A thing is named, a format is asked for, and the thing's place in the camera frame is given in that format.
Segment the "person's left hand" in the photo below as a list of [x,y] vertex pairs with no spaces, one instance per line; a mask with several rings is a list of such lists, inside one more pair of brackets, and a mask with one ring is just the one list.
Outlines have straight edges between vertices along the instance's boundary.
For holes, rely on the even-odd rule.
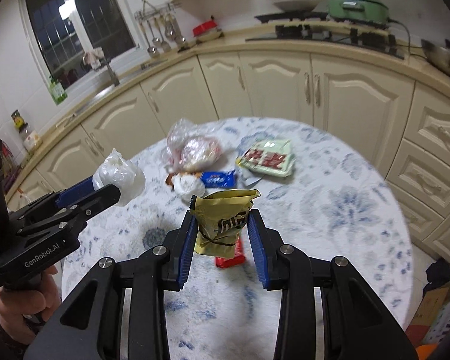
[[38,290],[12,292],[0,289],[0,325],[14,341],[29,345],[34,332],[26,325],[23,315],[41,314],[48,321],[62,303],[54,276],[55,266],[47,268],[41,276]]

